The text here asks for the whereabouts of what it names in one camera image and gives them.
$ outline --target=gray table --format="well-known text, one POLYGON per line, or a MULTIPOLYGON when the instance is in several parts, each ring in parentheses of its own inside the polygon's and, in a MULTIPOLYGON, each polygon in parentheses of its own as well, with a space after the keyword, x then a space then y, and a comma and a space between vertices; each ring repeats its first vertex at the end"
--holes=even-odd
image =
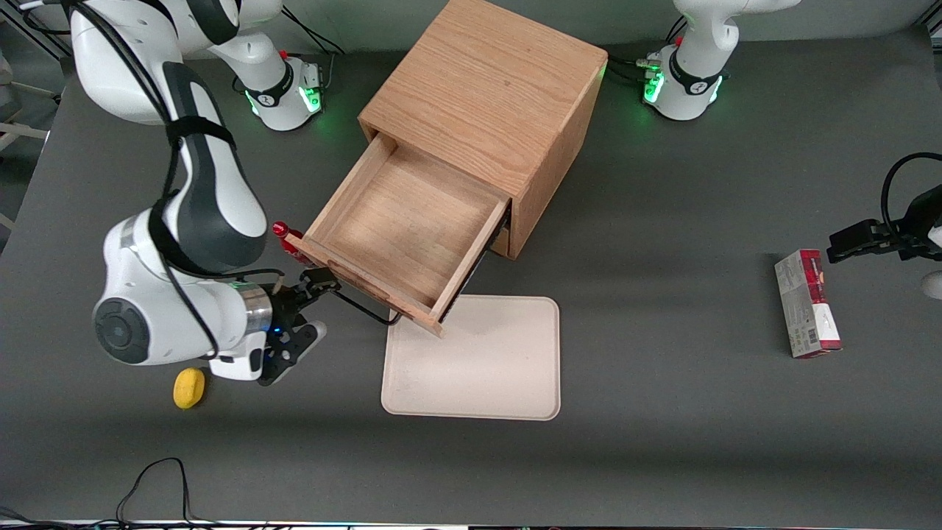
MULTIPOLYGON (((639 57, 647 46, 628 46, 639 57)), ((267 131, 215 90, 270 219, 305 227, 366 146, 354 116, 401 55, 341 58, 326 112, 267 131)), ((156 127, 97 108, 72 78, 0 259, 0 501, 106 517, 138 471, 184 459, 209 518, 578 525, 942 525, 942 303, 929 262, 831 266, 846 350, 788 355, 772 264, 878 215, 885 171, 939 150, 942 92, 923 33, 746 43, 701 120, 672 123, 607 80, 585 147, 517 262, 466 292, 559 302, 556 420, 396 417, 380 405, 385 330, 336 300, 330 333, 273 388, 215 381, 171 402, 170 365, 107 358, 90 325, 101 242, 157 196, 156 127)), ((894 208, 938 183, 914 163, 894 208)), ((260 266, 299 269, 273 241, 260 266)), ((154 471, 135 518, 176 518, 154 471)))

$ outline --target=wooden cabinet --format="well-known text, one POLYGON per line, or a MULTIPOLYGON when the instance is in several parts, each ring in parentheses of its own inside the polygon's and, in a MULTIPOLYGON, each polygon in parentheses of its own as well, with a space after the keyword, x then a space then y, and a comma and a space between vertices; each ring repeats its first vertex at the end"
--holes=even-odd
POLYGON ((360 113, 369 147, 291 242, 440 335, 505 212, 492 248, 520 254, 582 146, 607 58, 451 0, 360 113))

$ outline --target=open drawer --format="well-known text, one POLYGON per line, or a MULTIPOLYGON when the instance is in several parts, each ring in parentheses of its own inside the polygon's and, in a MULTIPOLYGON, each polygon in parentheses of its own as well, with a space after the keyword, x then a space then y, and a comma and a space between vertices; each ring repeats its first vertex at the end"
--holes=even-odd
POLYGON ((377 134, 302 239, 313 261, 441 336, 510 198, 377 134))

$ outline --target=yellow sponge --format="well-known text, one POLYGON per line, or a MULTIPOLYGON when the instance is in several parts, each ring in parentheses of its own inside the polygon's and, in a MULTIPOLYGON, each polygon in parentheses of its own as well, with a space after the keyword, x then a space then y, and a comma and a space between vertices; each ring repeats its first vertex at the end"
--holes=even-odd
POLYGON ((206 388, 206 376, 198 368, 186 368, 173 383, 173 402, 183 410, 198 404, 206 388))

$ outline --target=red bottle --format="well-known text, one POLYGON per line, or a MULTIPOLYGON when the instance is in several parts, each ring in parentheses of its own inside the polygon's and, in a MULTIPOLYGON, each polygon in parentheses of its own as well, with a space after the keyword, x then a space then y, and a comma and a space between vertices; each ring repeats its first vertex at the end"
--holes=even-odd
POLYGON ((276 236, 278 236, 278 242, 282 244, 284 251, 290 254, 291 257, 295 258, 304 267, 315 267, 314 262, 302 254, 301 251, 298 250, 298 247, 284 240, 288 234, 291 234, 298 239, 304 237, 304 234, 302 234, 299 230, 289 228, 287 224, 284 224, 281 221, 276 221, 275 224, 271 226, 271 231, 274 232, 276 236))

